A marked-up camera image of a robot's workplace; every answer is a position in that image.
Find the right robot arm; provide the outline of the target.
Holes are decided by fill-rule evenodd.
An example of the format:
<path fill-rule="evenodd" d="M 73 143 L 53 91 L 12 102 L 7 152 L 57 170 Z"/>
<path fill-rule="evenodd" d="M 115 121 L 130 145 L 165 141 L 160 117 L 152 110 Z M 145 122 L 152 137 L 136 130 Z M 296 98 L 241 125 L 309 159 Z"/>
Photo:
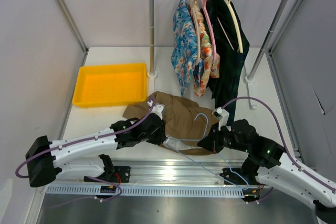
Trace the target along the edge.
<path fill-rule="evenodd" d="M 197 145 L 213 153 L 224 148 L 247 153 L 238 170 L 244 183 L 271 186 L 313 209 L 321 221 L 335 223 L 335 182 L 291 160 L 283 146 L 259 135 L 247 120 L 238 120 L 231 128 L 214 124 Z"/>

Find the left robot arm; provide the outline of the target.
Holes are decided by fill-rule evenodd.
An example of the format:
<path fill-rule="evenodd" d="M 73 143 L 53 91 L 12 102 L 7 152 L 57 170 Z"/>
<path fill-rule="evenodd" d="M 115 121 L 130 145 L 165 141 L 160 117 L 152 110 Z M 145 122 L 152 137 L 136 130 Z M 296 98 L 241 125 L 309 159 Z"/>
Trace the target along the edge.
<path fill-rule="evenodd" d="M 134 147 L 143 141 L 161 145 L 165 139 L 165 120 L 154 113 L 117 121 L 84 138 L 49 141 L 47 136 L 38 137 L 26 153 L 29 185 L 41 187 L 57 179 L 119 183 L 122 173 L 107 151 Z"/>

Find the tan brown skirt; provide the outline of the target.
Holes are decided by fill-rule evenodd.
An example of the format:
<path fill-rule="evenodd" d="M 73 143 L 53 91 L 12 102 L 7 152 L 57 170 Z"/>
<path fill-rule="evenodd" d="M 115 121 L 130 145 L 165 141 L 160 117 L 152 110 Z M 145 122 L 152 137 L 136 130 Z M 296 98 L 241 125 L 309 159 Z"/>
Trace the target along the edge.
<path fill-rule="evenodd" d="M 212 125 L 218 123 L 213 111 L 187 98 L 160 91 L 153 95 L 156 103 L 164 105 L 162 115 L 166 136 L 175 138 L 169 145 L 186 155 L 212 155 L 212 151 L 198 147 L 197 143 L 209 133 Z"/>

